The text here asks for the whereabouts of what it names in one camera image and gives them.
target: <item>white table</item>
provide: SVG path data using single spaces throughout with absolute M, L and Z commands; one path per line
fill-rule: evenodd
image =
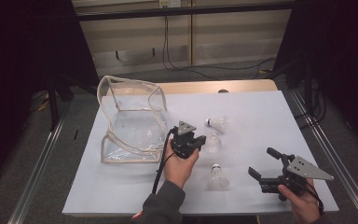
M 223 149 L 210 154 L 201 151 L 184 191 L 180 211 L 184 215 L 254 215 L 290 211 L 277 194 L 261 192 L 248 167 L 263 177 L 282 174 L 282 162 L 267 154 L 273 147 L 316 164 L 296 121 L 280 91 L 167 94 L 168 128 L 179 120 L 195 125 L 196 136 L 212 131 L 207 118 L 227 116 L 227 132 L 221 134 Z M 75 217 L 132 216 L 153 188 L 157 163 L 100 163 L 100 144 L 107 120 L 98 111 L 76 178 L 62 212 Z M 211 191 L 207 182 L 213 163 L 219 163 L 230 185 L 226 191 Z M 337 204 L 324 181 L 315 188 L 325 211 L 337 211 Z

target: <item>metal frame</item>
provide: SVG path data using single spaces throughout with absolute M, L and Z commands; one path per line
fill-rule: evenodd
M 60 135 L 63 121 L 65 120 L 66 115 L 69 112 L 70 104 L 71 103 L 65 104 L 61 119 L 57 123 L 55 129 L 50 132 L 50 135 L 48 136 L 48 140 L 45 146 L 43 147 L 39 160 L 37 161 L 36 166 L 34 167 L 34 170 L 31 174 L 31 177 L 29 178 L 28 183 L 25 186 L 24 191 L 22 192 L 22 195 L 17 201 L 16 207 L 14 208 L 13 213 L 11 214 L 7 224 L 21 224 L 24 221 L 25 216 L 28 213 L 28 209 L 34 198 L 34 195 L 36 194 L 39 182 L 42 179 L 43 173 L 48 164 L 48 158 L 50 157 L 51 152 L 54 149 L 55 143 L 57 142 L 57 139 Z
M 146 18 L 146 17 L 284 10 L 284 9 L 291 9 L 294 6 L 306 6 L 310 3 L 311 1 L 305 1 L 304 3 L 299 4 L 293 1 L 293 2 L 230 5 L 230 6 L 217 6 L 217 7 L 153 8 L 153 9 L 141 9 L 141 10 L 119 11 L 119 12 L 78 13 L 76 18 L 79 21 L 102 21 L 102 20 Z
M 358 185 L 349 173 L 348 169 L 345 167 L 341 158 L 338 156 L 336 150 L 331 145 L 330 141 L 324 134 L 324 131 L 322 130 L 321 126 L 319 126 L 319 124 L 317 123 L 316 119 L 306 113 L 307 108 L 305 107 L 305 100 L 303 99 L 301 94 L 298 91 L 292 91 L 291 93 L 299 110 L 302 113 L 306 114 L 306 121 L 309 124 L 313 134 L 315 135 L 316 140 L 319 142 L 322 150 L 324 151 L 325 156 L 330 161 L 345 190 L 348 192 L 354 205 L 358 209 Z

